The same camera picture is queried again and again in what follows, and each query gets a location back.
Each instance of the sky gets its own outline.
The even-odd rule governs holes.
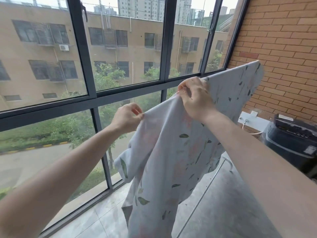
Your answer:
[[[28,2],[33,3],[33,0],[11,0],[12,2]],[[57,7],[57,0],[37,0],[38,4]],[[82,0],[87,11],[93,11],[93,7],[99,5],[99,0]],[[192,8],[205,10],[205,16],[209,16],[209,12],[212,12],[215,6],[216,0],[192,0]],[[222,6],[228,7],[227,13],[230,9],[236,8],[238,0],[223,0]],[[60,0],[61,6],[66,7],[66,1]],[[118,12],[118,0],[101,0],[101,4],[105,6],[111,6]]]

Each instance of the green leaf print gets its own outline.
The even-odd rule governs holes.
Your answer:
[[[180,138],[188,138],[189,135],[187,135],[187,134],[181,134],[179,137],[180,137]]]
[[[184,146],[186,146],[186,145],[189,143],[189,141],[190,141],[190,140],[187,140],[187,141],[184,143]]]
[[[121,160],[121,166],[122,166],[122,170],[123,170],[123,173],[124,173],[124,177],[127,179],[128,178],[128,174],[126,172],[126,164],[125,164],[123,159],[120,158],[120,160]]]
[[[200,154],[199,154],[199,156],[198,156],[198,158],[197,158],[195,164],[197,164],[197,162],[198,162],[198,160],[199,160],[199,158],[200,158],[200,155],[201,155],[201,152],[200,152]]]
[[[138,197],[138,200],[139,200],[139,202],[140,202],[140,204],[141,204],[141,205],[146,205],[147,203],[149,203],[149,201],[148,201],[148,200],[143,199],[141,196],[140,196],[140,197]]]
[[[162,220],[165,219],[165,216],[166,216],[166,211],[165,211],[164,214],[162,215]]]

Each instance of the white label sticker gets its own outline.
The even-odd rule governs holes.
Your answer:
[[[309,155],[312,155],[316,150],[317,150],[317,148],[315,148],[314,146],[308,146],[308,147],[304,150],[304,153],[307,153],[307,154],[309,154]]]
[[[293,118],[290,118],[290,117],[285,116],[285,115],[281,115],[281,114],[279,114],[279,115],[278,115],[278,117],[279,117],[279,118],[281,118],[281,119],[286,119],[286,120],[289,120],[289,121],[294,121],[294,119],[293,119]]]

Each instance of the tile floor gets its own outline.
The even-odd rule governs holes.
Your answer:
[[[229,164],[225,162],[180,238],[281,238],[237,170],[233,168],[232,173],[228,170]],[[176,238],[214,173],[206,174],[192,195],[178,206],[173,238]],[[126,238],[127,226],[121,206],[128,190],[129,184],[125,184],[51,238]]]

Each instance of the curb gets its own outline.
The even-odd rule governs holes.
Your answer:
[[[2,152],[2,153],[0,152],[0,155],[13,154],[13,153],[17,153],[17,152],[20,152],[20,151],[26,151],[26,150],[36,149],[36,148],[47,148],[47,147],[60,145],[60,144],[68,144],[68,142],[65,141],[65,142],[60,142],[60,143],[56,143],[56,144],[46,144],[46,145],[37,146],[37,147],[30,147],[30,148],[19,149],[19,150],[12,150],[12,151]]]

